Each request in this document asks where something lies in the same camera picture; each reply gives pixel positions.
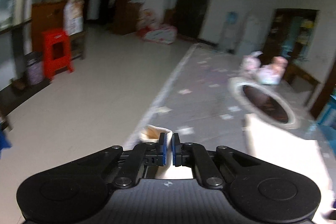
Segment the cream white garment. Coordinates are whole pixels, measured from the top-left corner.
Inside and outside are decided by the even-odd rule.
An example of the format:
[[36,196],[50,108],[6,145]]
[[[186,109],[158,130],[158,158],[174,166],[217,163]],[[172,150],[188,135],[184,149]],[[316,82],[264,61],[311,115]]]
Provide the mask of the cream white garment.
[[[332,182],[316,140],[305,140],[285,130],[262,121],[256,114],[245,115],[244,133],[248,153],[260,160],[303,174],[313,180],[320,189],[321,202],[313,217],[314,223],[335,223],[327,219],[335,201],[335,182]],[[158,142],[160,133],[167,133],[171,144],[173,132],[167,128],[147,125],[139,135],[141,142]],[[168,149],[167,165],[157,168],[156,179],[190,179],[191,168],[173,166],[171,148]]]

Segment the round induction cooktop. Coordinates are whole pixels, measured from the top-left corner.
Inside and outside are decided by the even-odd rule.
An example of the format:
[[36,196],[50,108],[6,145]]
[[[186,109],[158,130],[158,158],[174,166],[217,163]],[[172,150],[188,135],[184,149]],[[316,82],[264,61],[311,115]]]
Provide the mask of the round induction cooktop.
[[246,110],[269,124],[286,130],[301,125],[289,102],[266,86],[243,77],[233,77],[228,80],[228,90]]

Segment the pink tissue box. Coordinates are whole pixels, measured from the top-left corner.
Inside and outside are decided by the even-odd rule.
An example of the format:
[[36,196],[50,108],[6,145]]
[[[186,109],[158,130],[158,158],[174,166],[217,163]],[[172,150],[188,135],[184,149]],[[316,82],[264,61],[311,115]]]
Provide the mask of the pink tissue box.
[[255,51],[244,56],[240,64],[240,73],[246,76],[254,75],[261,67],[260,55],[261,51]]

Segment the wet wipes pack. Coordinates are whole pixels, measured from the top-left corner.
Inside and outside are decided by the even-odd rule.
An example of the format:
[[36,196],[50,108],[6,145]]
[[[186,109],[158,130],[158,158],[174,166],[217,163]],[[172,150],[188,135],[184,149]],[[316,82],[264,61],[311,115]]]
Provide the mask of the wet wipes pack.
[[256,74],[256,79],[262,85],[276,85],[273,81],[271,64],[262,66]]

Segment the water dispenser with bottle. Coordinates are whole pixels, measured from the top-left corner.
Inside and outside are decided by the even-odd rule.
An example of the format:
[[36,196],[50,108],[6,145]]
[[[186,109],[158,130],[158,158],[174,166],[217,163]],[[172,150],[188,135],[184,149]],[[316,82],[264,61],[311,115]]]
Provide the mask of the water dispenser with bottle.
[[223,51],[233,53],[235,35],[238,22],[238,13],[236,11],[227,12],[219,39],[219,48]]

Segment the red plastic stool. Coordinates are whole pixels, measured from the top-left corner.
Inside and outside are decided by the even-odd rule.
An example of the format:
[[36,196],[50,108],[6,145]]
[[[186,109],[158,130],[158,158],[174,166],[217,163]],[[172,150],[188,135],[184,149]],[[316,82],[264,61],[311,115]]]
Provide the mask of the red plastic stool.
[[53,28],[42,32],[43,37],[43,70],[50,81],[56,72],[66,69],[69,73],[74,71],[71,57],[70,38],[61,28]]

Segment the pink thermos bottle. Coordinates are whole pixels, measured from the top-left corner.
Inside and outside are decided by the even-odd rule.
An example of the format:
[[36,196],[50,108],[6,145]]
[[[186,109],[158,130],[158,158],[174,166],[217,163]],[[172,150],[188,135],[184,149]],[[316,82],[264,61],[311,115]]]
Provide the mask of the pink thermos bottle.
[[275,84],[278,84],[286,70],[288,65],[288,60],[282,56],[275,56],[272,59],[271,69],[273,75],[273,81]]

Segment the dark wooden side table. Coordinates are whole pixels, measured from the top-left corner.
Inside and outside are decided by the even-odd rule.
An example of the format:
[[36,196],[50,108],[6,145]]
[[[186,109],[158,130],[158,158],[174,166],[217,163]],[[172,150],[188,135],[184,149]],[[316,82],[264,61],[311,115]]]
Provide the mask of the dark wooden side table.
[[306,100],[304,100],[304,106],[307,106],[320,82],[298,65],[291,63],[286,67],[286,71],[282,79],[292,86],[296,78],[306,81],[311,86],[310,93]]

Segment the blue star shaped stool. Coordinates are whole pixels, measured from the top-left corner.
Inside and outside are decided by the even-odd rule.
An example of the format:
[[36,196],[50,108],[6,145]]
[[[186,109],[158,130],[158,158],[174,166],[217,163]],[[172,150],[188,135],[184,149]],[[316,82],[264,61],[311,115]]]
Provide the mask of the blue star shaped stool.
[[12,144],[7,139],[5,133],[1,130],[0,131],[0,155],[3,149],[9,149],[12,147]]

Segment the purple patterned bin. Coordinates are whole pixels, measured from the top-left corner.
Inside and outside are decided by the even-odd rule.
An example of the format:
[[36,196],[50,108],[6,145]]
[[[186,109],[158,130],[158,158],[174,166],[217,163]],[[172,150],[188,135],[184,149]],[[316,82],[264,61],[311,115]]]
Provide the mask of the purple patterned bin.
[[33,56],[27,57],[27,78],[31,86],[43,81],[43,66],[40,58]]

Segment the white refrigerator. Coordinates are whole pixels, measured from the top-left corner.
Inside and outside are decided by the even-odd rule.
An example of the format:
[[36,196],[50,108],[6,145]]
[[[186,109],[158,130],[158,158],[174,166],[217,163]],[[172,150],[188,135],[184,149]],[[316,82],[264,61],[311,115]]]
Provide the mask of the white refrigerator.
[[260,35],[262,31],[262,22],[253,14],[248,15],[244,22],[243,32],[239,41],[236,43],[235,55],[242,58],[245,55],[258,50],[260,44]]

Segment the dark wooden display cabinet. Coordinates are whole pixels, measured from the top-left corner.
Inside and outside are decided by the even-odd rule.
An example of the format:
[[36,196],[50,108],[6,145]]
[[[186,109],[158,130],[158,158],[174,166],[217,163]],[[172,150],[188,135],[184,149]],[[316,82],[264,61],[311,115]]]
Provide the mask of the dark wooden display cabinet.
[[319,10],[276,9],[266,37],[261,63],[271,63],[282,56],[288,63],[305,61],[311,44]]

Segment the printed paper bag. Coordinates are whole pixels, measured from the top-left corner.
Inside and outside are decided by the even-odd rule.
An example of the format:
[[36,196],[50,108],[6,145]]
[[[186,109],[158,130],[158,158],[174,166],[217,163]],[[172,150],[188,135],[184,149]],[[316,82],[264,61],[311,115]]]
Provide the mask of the printed paper bag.
[[63,29],[68,36],[83,31],[83,6],[83,0],[67,0],[64,7]]

